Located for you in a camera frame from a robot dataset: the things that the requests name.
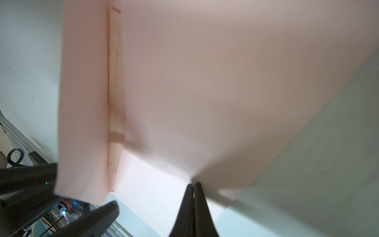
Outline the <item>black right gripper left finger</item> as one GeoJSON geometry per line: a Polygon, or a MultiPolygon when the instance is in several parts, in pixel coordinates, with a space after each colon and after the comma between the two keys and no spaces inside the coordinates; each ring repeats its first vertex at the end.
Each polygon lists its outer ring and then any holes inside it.
{"type": "Polygon", "coordinates": [[[194,236],[194,194],[192,184],[186,187],[175,224],[169,236],[194,236]]]}

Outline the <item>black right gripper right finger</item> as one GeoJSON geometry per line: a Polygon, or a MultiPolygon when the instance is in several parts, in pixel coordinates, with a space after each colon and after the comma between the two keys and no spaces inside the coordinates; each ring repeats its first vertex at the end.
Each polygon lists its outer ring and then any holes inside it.
{"type": "Polygon", "coordinates": [[[194,185],[194,232],[196,237],[219,237],[199,182],[194,185]]]}

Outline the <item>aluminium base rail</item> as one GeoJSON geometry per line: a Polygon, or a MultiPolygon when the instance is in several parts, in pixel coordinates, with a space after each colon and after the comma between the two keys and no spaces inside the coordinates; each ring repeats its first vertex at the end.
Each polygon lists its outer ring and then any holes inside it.
{"type": "Polygon", "coordinates": [[[7,136],[12,149],[17,149],[11,155],[11,160],[17,163],[20,160],[21,152],[23,151],[23,159],[19,165],[23,166],[36,166],[44,164],[52,164],[54,161],[49,159],[37,145],[33,144],[25,135],[21,133],[1,112],[1,128],[7,136]]]}

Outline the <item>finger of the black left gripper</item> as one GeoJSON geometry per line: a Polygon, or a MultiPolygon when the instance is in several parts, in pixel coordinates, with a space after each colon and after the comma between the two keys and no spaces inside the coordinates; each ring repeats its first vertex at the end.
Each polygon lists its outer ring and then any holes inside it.
{"type": "Polygon", "coordinates": [[[1,236],[12,237],[31,226],[64,198],[54,194],[57,163],[1,169],[1,236]]]}
{"type": "Polygon", "coordinates": [[[118,215],[118,204],[112,201],[58,230],[52,237],[101,237],[118,215]]]}

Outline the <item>yellow letter paper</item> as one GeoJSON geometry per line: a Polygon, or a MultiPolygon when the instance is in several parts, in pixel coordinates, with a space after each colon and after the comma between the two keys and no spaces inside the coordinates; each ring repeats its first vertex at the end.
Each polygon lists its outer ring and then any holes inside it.
{"type": "Polygon", "coordinates": [[[125,137],[121,11],[116,7],[110,8],[109,24],[108,171],[110,175],[110,189],[113,191],[125,137]]]}

